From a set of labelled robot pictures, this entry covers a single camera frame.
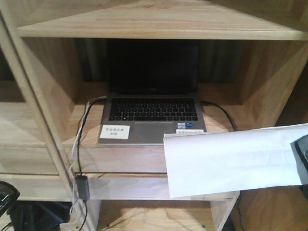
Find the cable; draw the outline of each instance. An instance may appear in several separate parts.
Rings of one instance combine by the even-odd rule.
[[[231,125],[232,125],[232,128],[234,131],[238,131],[232,117],[230,116],[230,114],[225,110],[223,109],[221,106],[219,106],[218,104],[216,103],[212,103],[212,102],[207,102],[207,101],[200,101],[201,104],[203,104],[204,106],[209,106],[209,105],[212,105],[212,106],[215,106],[215,107],[218,107],[220,110],[222,110],[224,112],[224,114],[226,115],[226,117],[228,118],[228,120],[230,121]]]
[[[12,225],[13,225],[12,222],[8,223],[6,226],[4,226],[4,227],[2,228],[1,231],[7,230],[7,228],[9,228],[9,227],[12,226]]]
[[[242,196],[240,195],[239,196],[239,199],[238,199],[238,202],[237,202],[237,211],[239,212],[239,218],[240,218],[240,226],[241,226],[241,229],[242,231],[246,231],[243,227],[243,220],[242,220],[242,213],[241,213],[241,210],[240,210],[240,202],[241,202],[241,199],[242,199]]]
[[[86,201],[83,201],[83,203],[85,204],[85,208],[86,208],[86,214],[85,214],[85,218],[83,220],[83,223],[82,225],[80,226],[80,229],[78,231],[81,231],[83,226],[85,225],[86,223],[86,220],[87,220],[87,216],[88,216],[88,207],[87,207],[87,202]]]
[[[100,102],[100,101],[103,101],[105,100],[106,97],[99,97],[99,98],[96,98],[96,99],[92,99],[90,100],[88,103],[87,103],[87,107],[86,107],[86,110],[85,110],[85,113],[82,117],[82,120],[81,120],[81,125],[79,126],[79,130],[78,130],[78,133],[77,133],[77,161],[78,161],[78,167],[79,167],[79,172],[80,174],[82,175],[82,168],[81,168],[81,163],[80,163],[80,155],[79,155],[79,149],[80,149],[80,140],[81,140],[81,134],[82,134],[82,130],[86,124],[86,121],[87,121],[87,117],[89,115],[89,112],[90,112],[90,109],[91,107],[97,103],[97,102]]]

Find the white paper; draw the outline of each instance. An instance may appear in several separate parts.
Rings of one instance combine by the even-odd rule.
[[[308,183],[290,143],[308,124],[164,137],[170,197]]]
[[[127,140],[129,125],[103,125],[100,138]]]

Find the charger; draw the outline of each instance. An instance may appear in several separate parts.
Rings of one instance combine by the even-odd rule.
[[[76,185],[78,188],[79,199],[87,201],[90,199],[89,182],[88,177],[78,175],[75,177]]]

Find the black object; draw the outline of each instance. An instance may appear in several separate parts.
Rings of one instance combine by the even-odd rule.
[[[19,191],[14,186],[0,181],[0,217],[14,204],[19,195]]]
[[[15,231],[52,231],[70,219],[70,202],[18,201],[8,210]]]
[[[90,192],[89,192],[89,183],[88,177],[78,175],[75,177],[75,181],[78,188],[79,199],[83,201],[87,201],[90,199]]]
[[[294,142],[296,151],[303,161],[303,164],[308,172],[308,135],[303,136]]]
[[[196,92],[199,44],[185,39],[107,39],[109,91]]]
[[[308,135],[303,136],[294,142],[296,152],[298,153],[301,161],[303,162],[308,172]],[[299,188],[302,190],[303,195],[308,199],[308,185],[301,185]]]

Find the wooden shelf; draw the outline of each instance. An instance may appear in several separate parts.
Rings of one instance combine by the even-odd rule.
[[[274,1],[45,0],[22,37],[307,40],[308,28]]]
[[[14,81],[0,81],[0,146],[45,147],[30,107]]]
[[[252,117],[249,117],[238,101],[233,84],[199,84],[201,100],[218,103],[234,118],[239,130],[256,128]],[[68,156],[75,140],[78,122],[84,112],[84,104],[88,99],[107,93],[105,83],[83,83],[79,92],[80,100],[69,118],[67,133],[63,141]],[[80,147],[84,172],[126,172],[126,173],[166,173],[163,145],[101,145],[98,136],[101,129],[103,105],[91,108],[84,126]],[[224,113],[213,106],[204,107],[204,119],[208,132],[232,131],[232,127]]]

